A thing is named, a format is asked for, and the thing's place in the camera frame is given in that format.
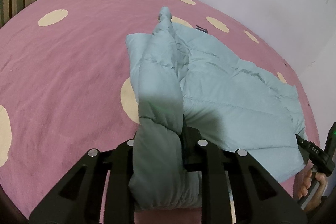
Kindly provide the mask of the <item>person's right hand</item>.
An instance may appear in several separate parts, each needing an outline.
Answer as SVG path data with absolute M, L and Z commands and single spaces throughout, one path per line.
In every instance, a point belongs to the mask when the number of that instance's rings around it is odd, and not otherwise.
M 299 187 L 298 191 L 298 198 L 306 197 L 308 194 L 308 190 L 311 187 L 311 177 L 312 177 L 313 171 L 310 169 L 307 171 L 307 174 L 305 175 L 303 182 L 301 186 Z M 316 173 L 315 174 L 316 180 L 319 182 L 319 187 L 317 191 L 315 192 L 314 196 L 311 198 L 311 200 L 308 202 L 306 208 L 304 209 L 305 213 L 310 213 L 314 209 L 316 209 L 322 202 L 322 195 L 326 189 L 327 186 L 327 177 L 324 173 Z

